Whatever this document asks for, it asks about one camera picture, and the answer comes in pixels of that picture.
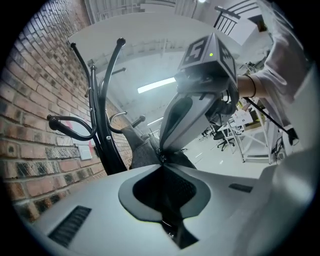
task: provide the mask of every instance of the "person's arm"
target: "person's arm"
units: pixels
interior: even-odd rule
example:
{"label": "person's arm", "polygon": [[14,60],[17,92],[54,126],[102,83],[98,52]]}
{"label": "person's arm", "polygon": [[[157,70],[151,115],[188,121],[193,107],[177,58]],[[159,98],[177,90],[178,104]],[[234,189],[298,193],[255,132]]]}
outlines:
{"label": "person's arm", "polygon": [[255,96],[259,98],[268,97],[268,92],[266,91],[266,88],[261,84],[259,78],[256,77],[255,75],[250,75],[250,77],[254,81],[255,86],[251,81],[251,79],[246,75],[240,75],[237,77],[239,96],[240,97]]}

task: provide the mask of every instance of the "white sign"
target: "white sign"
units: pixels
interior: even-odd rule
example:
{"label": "white sign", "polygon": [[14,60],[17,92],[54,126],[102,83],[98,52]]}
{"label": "white sign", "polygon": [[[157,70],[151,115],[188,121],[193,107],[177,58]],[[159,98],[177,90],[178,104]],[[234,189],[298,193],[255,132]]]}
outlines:
{"label": "white sign", "polygon": [[237,126],[243,126],[253,122],[253,119],[249,112],[244,110],[237,110],[232,115],[233,120]]}
{"label": "white sign", "polygon": [[[91,124],[89,122],[87,122],[86,120],[84,120],[83,118],[81,118],[79,116],[76,116],[75,114],[72,114],[72,113],[70,113],[70,116],[83,120],[84,122],[86,122],[91,127]],[[73,122],[73,121],[67,121],[66,125],[68,125],[70,129],[74,130],[75,132],[77,132],[80,135],[83,135],[83,136],[90,135],[90,133],[87,131],[87,129],[84,128],[80,123]],[[73,142],[73,144],[88,145],[89,147],[92,147],[93,145],[95,145],[95,142],[94,142],[93,139],[86,140],[86,141],[80,141],[80,140],[77,140],[75,138],[72,138],[72,142]]]}

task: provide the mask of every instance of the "metal railing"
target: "metal railing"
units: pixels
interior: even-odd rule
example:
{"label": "metal railing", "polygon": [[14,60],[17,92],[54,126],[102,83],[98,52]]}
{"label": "metal railing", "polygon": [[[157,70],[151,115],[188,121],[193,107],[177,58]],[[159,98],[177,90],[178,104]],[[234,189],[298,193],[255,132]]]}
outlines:
{"label": "metal railing", "polygon": [[227,36],[229,36],[231,31],[234,29],[235,25],[238,23],[238,20],[241,18],[240,14],[243,14],[258,8],[258,4],[255,1],[245,4],[243,6],[240,6],[249,1],[251,0],[241,1],[227,9],[224,9],[219,6],[214,7],[214,9],[216,11],[219,11],[220,14],[216,19],[213,27],[221,31],[222,33],[226,34]]}

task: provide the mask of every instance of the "black slot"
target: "black slot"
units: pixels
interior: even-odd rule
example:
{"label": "black slot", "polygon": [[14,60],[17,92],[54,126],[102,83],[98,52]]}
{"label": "black slot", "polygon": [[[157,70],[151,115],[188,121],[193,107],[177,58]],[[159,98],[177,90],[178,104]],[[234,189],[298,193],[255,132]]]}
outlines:
{"label": "black slot", "polygon": [[246,193],[250,193],[254,187],[247,186],[247,185],[241,185],[241,184],[237,184],[237,183],[232,183],[229,185],[229,188],[234,189],[234,190],[239,190],[242,192],[246,192]]}
{"label": "black slot", "polygon": [[140,202],[162,213],[162,227],[181,248],[198,240],[184,227],[180,208],[196,195],[196,186],[169,169],[154,171],[133,186]]}
{"label": "black slot", "polygon": [[68,247],[85,220],[90,208],[77,206],[72,212],[48,235],[50,239],[63,247]]}

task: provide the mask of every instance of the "brick wall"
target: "brick wall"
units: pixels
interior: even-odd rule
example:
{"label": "brick wall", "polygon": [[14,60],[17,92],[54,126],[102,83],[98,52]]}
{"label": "brick wall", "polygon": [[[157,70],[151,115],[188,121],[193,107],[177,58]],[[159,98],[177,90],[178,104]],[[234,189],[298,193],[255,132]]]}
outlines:
{"label": "brick wall", "polygon": [[[100,159],[80,160],[72,140],[52,131],[46,117],[77,115],[87,121],[85,73],[68,37],[89,26],[82,0],[53,0],[36,13],[16,40],[0,81],[0,170],[17,210],[30,222],[83,184],[105,173]],[[107,102],[109,114],[119,112]],[[113,126],[128,125],[118,117]],[[132,152],[114,134],[129,167]]]}

